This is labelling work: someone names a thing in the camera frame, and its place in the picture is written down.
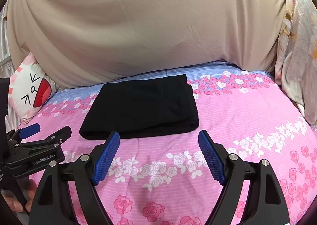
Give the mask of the floral pastel blanket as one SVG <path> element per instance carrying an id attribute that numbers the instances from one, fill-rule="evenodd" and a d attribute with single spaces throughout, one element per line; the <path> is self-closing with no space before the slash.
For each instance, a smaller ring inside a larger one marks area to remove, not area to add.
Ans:
<path id="1" fill-rule="evenodd" d="M 310 125 L 316 125 L 316 7 L 286 0 L 278 37 L 275 82 Z"/>

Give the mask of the black pants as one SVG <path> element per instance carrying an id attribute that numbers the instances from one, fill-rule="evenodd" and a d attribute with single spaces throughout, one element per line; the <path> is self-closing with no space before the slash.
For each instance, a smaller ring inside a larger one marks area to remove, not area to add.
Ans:
<path id="1" fill-rule="evenodd" d="M 194 131 L 198 110 L 186 75 L 104 84 L 79 129 L 82 138 L 103 140 L 169 136 Z"/>

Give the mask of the beige curtain cloth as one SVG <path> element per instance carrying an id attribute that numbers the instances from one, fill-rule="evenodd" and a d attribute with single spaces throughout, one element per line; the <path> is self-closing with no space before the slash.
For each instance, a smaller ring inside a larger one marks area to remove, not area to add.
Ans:
<path id="1" fill-rule="evenodd" d="M 59 86 L 225 60 L 274 69 L 285 0 L 8 0 L 14 66 L 33 53 Z"/>

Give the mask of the white cat face pillow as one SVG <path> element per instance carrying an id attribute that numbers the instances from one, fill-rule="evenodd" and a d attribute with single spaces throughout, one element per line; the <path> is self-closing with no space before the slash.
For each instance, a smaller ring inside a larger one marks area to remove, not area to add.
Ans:
<path id="1" fill-rule="evenodd" d="M 29 53 L 10 77 L 8 102 L 21 123 L 27 124 L 56 91 L 57 84 Z"/>

